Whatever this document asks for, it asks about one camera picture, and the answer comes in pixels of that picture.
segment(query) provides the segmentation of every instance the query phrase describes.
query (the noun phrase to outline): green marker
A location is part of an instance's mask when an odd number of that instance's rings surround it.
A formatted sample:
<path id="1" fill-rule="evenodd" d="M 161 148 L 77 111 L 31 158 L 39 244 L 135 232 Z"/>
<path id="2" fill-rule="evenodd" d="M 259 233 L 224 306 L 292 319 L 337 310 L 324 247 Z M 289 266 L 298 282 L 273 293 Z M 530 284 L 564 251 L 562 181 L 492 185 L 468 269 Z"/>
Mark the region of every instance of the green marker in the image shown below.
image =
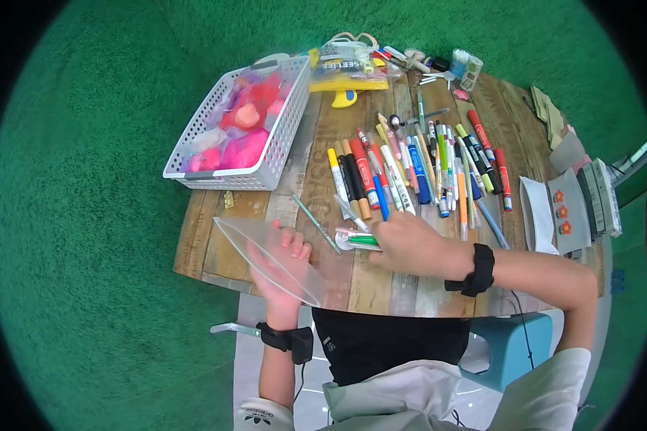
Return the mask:
<path id="1" fill-rule="evenodd" d="M 373 246 L 378 246 L 379 243 L 376 242 L 374 237 L 349 237 L 348 241 L 355 244 L 372 244 Z"/>

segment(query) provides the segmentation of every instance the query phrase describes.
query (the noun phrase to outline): black wrist sensor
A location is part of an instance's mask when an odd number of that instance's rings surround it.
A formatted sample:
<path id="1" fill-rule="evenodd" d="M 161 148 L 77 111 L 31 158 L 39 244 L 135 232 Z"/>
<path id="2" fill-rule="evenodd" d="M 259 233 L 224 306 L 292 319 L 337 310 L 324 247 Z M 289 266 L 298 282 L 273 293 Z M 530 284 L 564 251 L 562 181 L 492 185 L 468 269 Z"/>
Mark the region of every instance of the black wrist sensor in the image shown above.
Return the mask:
<path id="1" fill-rule="evenodd" d="M 494 253 L 491 248 L 483 244 L 475 244 L 474 272 L 468 274 L 463 281 L 446 280 L 444 285 L 449 292 L 459 290 L 466 297 L 474 298 L 491 287 L 494 282 L 493 270 Z"/>
<path id="2" fill-rule="evenodd" d="M 314 333 L 310 327 L 276 331 L 271 329 L 266 322 L 259 322 L 257 329 L 261 331 L 261 340 L 264 344 L 283 352 L 292 350 L 293 362 L 296 365 L 312 360 Z"/>

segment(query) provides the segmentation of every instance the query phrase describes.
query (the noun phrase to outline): flower pattern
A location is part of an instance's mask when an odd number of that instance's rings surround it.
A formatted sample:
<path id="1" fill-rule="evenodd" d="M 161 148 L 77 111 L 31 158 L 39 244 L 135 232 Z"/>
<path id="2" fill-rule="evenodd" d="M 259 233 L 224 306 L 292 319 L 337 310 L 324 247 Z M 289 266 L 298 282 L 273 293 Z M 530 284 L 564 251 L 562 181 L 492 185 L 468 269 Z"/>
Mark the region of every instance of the flower pattern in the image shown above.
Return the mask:
<path id="1" fill-rule="evenodd" d="M 573 227 L 570 225 L 569 221 L 561 224 L 561 226 L 558 227 L 558 232 L 560 232 L 561 235 L 570 235 L 572 231 Z"/>
<path id="2" fill-rule="evenodd" d="M 568 218 L 568 208 L 565 205 L 561 205 L 558 210 L 556 210 L 557 219 L 567 219 Z"/>
<path id="3" fill-rule="evenodd" d="M 556 190 L 556 193 L 553 194 L 554 202 L 563 202 L 563 192 L 561 190 Z"/>

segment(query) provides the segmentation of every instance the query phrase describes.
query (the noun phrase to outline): chair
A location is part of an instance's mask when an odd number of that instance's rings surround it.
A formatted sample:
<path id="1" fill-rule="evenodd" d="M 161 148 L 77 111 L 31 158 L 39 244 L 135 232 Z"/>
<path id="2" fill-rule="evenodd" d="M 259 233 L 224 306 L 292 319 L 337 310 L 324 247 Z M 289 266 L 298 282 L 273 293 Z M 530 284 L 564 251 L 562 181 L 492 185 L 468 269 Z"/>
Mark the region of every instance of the chair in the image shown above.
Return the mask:
<path id="1" fill-rule="evenodd" d="M 526 313 L 523 317 L 532 351 L 532 361 L 536 367 L 549 358 L 553 324 L 551 317 L 542 313 Z M 532 370 L 520 315 L 507 319 L 499 317 L 473 319 L 471 332 L 486 340 L 491 350 L 491 360 L 489 368 L 477 374 L 459 365 L 463 377 L 503 392 L 510 382 Z"/>

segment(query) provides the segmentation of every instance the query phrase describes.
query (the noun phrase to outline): white plastic basket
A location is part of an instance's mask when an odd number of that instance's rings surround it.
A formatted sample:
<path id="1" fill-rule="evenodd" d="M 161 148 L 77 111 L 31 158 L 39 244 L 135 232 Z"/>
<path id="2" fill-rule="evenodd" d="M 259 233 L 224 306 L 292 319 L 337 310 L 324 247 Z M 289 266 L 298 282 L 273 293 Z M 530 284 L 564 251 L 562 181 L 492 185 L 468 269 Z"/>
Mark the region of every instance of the white plastic basket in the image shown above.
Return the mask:
<path id="1" fill-rule="evenodd" d="M 199 134 L 206 132 L 206 124 L 202 120 L 208 117 L 223 94 L 233 88 L 234 80 L 244 69 L 242 68 L 223 75 L 201 102 L 175 144 L 173 153 L 165 164 L 163 177 L 172 178 L 189 188 L 202 190 L 274 190 L 283 172 L 299 120 L 309 100 L 308 81 L 311 73 L 308 56 L 295 56 L 279 61 L 278 64 L 282 66 L 285 82 L 293 83 L 293 88 L 285 99 L 283 109 L 276 118 L 256 166 L 187 173 L 180 172 L 179 168 L 181 155 L 186 153 L 183 145 L 189 144 Z"/>

